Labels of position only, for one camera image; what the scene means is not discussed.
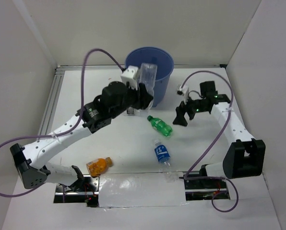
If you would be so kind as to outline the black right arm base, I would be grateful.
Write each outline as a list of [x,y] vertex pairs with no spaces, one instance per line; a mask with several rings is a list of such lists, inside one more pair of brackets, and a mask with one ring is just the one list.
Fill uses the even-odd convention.
[[186,201],[211,200],[218,193],[215,199],[230,199],[226,183],[219,179],[179,179],[184,182]]

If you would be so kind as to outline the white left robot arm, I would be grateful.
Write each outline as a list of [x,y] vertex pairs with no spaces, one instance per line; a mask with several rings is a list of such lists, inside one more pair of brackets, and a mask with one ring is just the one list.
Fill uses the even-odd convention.
[[38,138],[25,146],[12,145],[10,151],[24,187],[34,189],[51,182],[66,185],[73,191],[81,190],[84,176],[77,166],[55,166],[49,164],[49,160],[73,143],[110,125],[112,119],[129,107],[146,109],[152,100],[153,96],[142,83],[138,89],[132,89],[128,83],[113,81],[48,138]]

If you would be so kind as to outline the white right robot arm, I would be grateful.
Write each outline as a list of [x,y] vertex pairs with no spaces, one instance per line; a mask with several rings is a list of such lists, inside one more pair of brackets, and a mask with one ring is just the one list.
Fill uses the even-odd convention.
[[201,166],[200,185],[204,188],[211,187],[215,177],[236,179],[261,175],[265,143],[248,132],[230,107],[231,100],[226,94],[218,93],[214,81],[200,83],[200,89],[201,99],[193,100],[187,85],[178,87],[177,94],[183,96],[183,100],[176,108],[173,124],[185,127],[188,124],[185,114],[192,120],[197,113],[209,112],[219,123],[221,133],[229,144],[221,162]]

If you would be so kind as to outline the green soda bottle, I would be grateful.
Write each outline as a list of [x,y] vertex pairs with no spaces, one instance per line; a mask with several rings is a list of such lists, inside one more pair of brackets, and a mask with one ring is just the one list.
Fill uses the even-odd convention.
[[147,120],[157,132],[161,133],[165,137],[171,136],[171,133],[173,131],[172,127],[166,122],[164,122],[162,119],[149,115],[147,117]]

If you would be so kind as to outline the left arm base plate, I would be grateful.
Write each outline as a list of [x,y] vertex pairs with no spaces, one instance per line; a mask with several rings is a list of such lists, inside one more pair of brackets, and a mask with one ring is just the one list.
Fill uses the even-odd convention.
[[99,181],[100,177],[84,175],[83,185],[75,190],[57,184],[54,194],[54,204],[86,204],[87,207],[99,207]]

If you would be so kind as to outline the clear bottle black cap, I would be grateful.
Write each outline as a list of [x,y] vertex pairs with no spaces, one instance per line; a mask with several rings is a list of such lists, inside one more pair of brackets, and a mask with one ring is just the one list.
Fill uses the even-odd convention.
[[129,107],[126,109],[126,115],[127,116],[143,116],[143,112],[140,109]]

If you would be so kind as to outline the blue label water bottle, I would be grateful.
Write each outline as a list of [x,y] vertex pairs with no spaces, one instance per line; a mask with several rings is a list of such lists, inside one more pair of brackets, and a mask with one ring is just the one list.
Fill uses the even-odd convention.
[[154,152],[159,163],[159,170],[167,182],[178,179],[178,173],[171,164],[171,157],[167,147],[158,139],[154,140]]

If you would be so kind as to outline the clear bottle white cap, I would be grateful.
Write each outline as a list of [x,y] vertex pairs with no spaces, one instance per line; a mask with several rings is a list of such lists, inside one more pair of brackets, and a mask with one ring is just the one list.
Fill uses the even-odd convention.
[[154,96],[154,86],[157,74],[157,65],[151,63],[142,63],[140,67],[139,83],[143,83],[147,92]]

